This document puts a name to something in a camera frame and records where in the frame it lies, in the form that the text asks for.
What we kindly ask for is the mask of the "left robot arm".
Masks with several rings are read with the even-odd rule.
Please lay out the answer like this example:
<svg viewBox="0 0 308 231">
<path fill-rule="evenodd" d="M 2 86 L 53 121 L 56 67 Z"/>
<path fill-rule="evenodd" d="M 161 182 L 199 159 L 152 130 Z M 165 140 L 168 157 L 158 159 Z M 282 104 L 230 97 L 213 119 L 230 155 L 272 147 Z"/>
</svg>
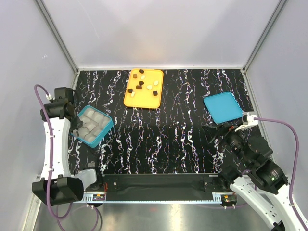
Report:
<svg viewBox="0 0 308 231">
<path fill-rule="evenodd" d="M 68 136 L 82 126 L 75 112 L 76 96 L 72 88 L 55 88 L 54 96 L 46 93 L 48 103 L 39 99 L 45 130 L 45 155 L 40 180 L 32 184 L 33 194 L 47 206 L 79 202 L 84 191 L 103 187 L 103 177 L 94 169 L 72 175 L 68 163 Z"/>
</svg>

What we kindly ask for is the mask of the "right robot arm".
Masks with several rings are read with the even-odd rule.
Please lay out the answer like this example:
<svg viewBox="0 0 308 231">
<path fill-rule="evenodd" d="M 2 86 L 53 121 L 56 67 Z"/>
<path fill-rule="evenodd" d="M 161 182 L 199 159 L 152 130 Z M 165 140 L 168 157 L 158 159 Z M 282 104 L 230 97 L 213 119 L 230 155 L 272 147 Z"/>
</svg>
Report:
<svg viewBox="0 0 308 231">
<path fill-rule="evenodd" d="M 246 137 L 244 126 L 202 126 L 208 142 L 238 158 L 242 169 L 229 165 L 206 187 L 232 191 L 243 198 L 272 231 L 306 231 L 308 223 L 295 205 L 283 170 L 270 156 L 273 150 L 260 135 Z"/>
</svg>

